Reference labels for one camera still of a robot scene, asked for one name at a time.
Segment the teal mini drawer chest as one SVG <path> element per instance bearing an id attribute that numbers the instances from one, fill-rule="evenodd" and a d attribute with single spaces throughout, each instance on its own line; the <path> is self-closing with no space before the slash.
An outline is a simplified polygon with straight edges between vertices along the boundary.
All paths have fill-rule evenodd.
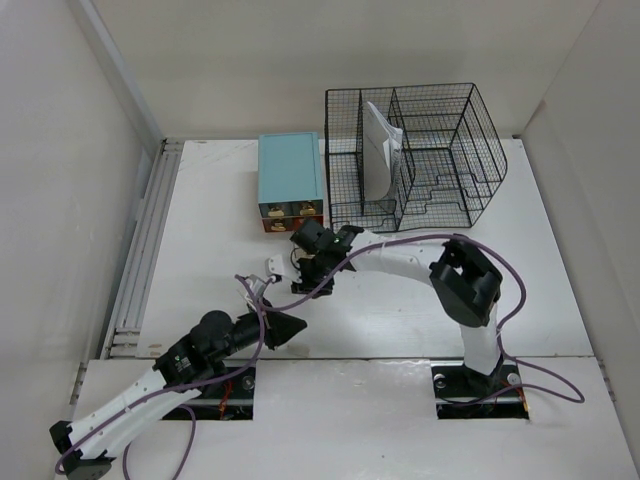
<path id="1" fill-rule="evenodd" d="M 324 177 L 315 132 L 259 137 L 258 208 L 267 233 L 294 231 L 308 217 L 324 220 Z"/>

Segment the white spiral notebook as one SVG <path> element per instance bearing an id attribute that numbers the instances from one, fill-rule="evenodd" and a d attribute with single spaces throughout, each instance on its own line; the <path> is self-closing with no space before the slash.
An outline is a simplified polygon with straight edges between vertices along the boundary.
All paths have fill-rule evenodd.
<path id="1" fill-rule="evenodd" d="M 394 176 L 402 159 L 404 131 L 389 123 L 372 102 L 363 105 L 364 199 L 379 201 L 395 194 Z"/>

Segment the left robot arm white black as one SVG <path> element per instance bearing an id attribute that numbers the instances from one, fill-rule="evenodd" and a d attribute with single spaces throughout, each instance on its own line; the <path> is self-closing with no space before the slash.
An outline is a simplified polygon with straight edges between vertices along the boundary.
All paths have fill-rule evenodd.
<path id="1" fill-rule="evenodd" d="M 156 359 L 130 387 L 98 410 L 49 432 L 60 457 L 54 471 L 68 479 L 100 479 L 114 460 L 152 423 L 197 397 L 213 396 L 223 383 L 253 367 L 229 371 L 224 360 L 255 345 L 274 350 L 307 328 L 307 322 L 280 312 L 256 312 L 232 319 L 214 310 Z"/>

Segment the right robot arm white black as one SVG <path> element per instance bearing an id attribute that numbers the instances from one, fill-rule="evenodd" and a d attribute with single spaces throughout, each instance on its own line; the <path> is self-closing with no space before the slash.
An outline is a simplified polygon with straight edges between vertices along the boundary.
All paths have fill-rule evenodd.
<path id="1" fill-rule="evenodd" d="M 351 225 L 333 232 L 307 219 L 291 236 L 291 242 L 307 254 L 298 261 L 300 281 L 291 289 L 308 294 L 325 281 L 318 294 L 329 295 L 330 273 L 339 263 L 346 270 L 395 275 L 433 288 L 444 312 L 460 326 L 465 386 L 477 396 L 490 393 L 498 386 L 503 364 L 497 340 L 502 274 L 459 235 L 444 242 L 439 255 L 426 244 L 393 246 L 392 241 Z"/>

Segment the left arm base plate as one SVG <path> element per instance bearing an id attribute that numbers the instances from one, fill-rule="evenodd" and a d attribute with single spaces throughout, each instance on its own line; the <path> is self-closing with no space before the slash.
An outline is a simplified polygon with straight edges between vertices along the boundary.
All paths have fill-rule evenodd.
<path id="1" fill-rule="evenodd" d="M 198 421 L 247 421 L 253 419 L 256 368 L 218 385 L 211 385 L 185 403 Z"/>

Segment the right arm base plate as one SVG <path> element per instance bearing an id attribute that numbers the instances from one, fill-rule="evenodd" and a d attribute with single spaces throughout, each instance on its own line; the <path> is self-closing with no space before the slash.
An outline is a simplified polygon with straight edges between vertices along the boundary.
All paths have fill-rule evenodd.
<path id="1" fill-rule="evenodd" d="M 461 362 L 433 363 L 431 373 L 439 420 L 529 419 L 520 372 L 511 362 L 491 376 Z"/>

